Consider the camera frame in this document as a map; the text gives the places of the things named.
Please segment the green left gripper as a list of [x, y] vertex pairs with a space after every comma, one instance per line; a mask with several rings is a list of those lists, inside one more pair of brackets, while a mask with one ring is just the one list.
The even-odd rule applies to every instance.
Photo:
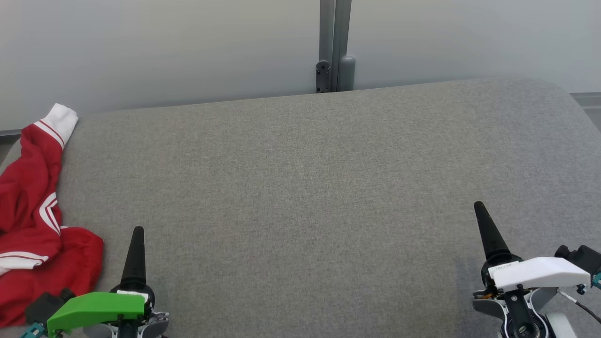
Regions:
[[88, 338], [162, 338], [167, 312], [155, 312], [154, 293], [146, 284], [144, 228], [133, 229], [121, 283], [110, 292], [71, 298], [47, 320], [47, 335], [58, 338], [83, 329]]

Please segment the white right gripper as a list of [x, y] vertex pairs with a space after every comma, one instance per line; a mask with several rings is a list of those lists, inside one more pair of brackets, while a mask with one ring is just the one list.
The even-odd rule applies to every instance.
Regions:
[[[509, 256], [510, 250], [482, 201], [474, 203], [479, 235], [487, 261]], [[577, 304], [563, 292], [576, 287], [590, 289], [590, 274], [573, 263], [552, 257], [513, 260], [481, 270], [484, 289], [473, 293], [473, 308], [501, 320], [498, 338], [575, 338], [567, 317], [560, 312], [543, 312], [556, 295]]]

